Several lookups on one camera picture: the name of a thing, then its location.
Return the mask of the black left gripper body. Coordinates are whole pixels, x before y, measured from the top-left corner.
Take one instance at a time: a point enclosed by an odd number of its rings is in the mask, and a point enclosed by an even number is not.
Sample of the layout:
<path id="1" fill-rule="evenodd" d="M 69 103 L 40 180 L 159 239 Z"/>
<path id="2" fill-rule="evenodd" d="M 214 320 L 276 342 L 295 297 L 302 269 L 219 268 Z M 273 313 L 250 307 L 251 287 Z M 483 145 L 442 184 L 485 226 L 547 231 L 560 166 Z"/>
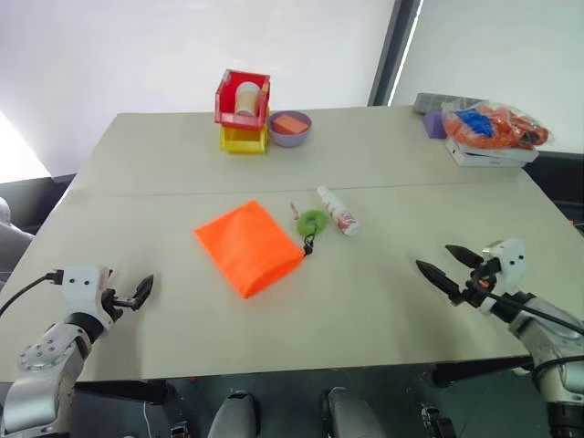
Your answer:
<path id="1" fill-rule="evenodd" d="M 113 322 L 117 322 L 121 318 L 124 308 L 135 310 L 135 299 L 117 297 L 114 289 L 107 289 L 103 293 L 103 309 Z"/>

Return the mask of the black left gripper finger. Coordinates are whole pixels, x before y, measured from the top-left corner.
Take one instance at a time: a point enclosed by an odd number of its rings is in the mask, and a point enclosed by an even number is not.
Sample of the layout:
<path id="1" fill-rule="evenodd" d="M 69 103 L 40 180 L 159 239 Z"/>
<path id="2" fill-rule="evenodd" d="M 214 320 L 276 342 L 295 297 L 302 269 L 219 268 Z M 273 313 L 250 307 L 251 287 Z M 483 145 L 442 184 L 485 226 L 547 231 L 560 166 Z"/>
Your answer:
<path id="1" fill-rule="evenodd" d="M 151 290 L 154 283 L 154 275 L 146 276 L 138 284 L 136 292 L 131 298 L 131 309 L 138 310 L 145 303 L 151 294 Z"/>

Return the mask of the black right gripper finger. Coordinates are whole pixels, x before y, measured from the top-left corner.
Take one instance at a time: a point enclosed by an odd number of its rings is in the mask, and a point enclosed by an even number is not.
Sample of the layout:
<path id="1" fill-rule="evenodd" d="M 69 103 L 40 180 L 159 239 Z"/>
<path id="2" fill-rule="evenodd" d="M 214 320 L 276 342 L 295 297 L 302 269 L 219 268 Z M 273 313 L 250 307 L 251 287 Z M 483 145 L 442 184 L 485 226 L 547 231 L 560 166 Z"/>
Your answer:
<path id="1" fill-rule="evenodd" d="M 422 260 L 415 261 L 422 275 L 436 288 L 441 290 L 449 299 L 461 299 L 459 286 L 454 283 L 442 270 Z"/>
<path id="2" fill-rule="evenodd" d="M 467 267 L 479 267 L 484 259 L 474 251 L 460 245 L 446 245 L 446 250 L 461 264 Z"/>

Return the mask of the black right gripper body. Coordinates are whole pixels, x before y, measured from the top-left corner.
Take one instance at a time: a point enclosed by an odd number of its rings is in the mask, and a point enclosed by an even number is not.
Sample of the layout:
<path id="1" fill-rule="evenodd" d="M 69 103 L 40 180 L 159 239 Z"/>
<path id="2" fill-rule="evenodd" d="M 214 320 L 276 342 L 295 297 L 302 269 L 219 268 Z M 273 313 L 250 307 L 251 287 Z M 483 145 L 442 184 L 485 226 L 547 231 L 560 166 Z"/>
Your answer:
<path id="1" fill-rule="evenodd" d="M 471 274 L 465 282 L 465 288 L 461 292 L 461 299 L 450 299 L 454 305 L 463 302 L 474 308 L 479 308 L 496 285 L 496 274 L 500 272 L 500 263 L 497 258 L 485 260 L 479 267 L 469 267 Z"/>

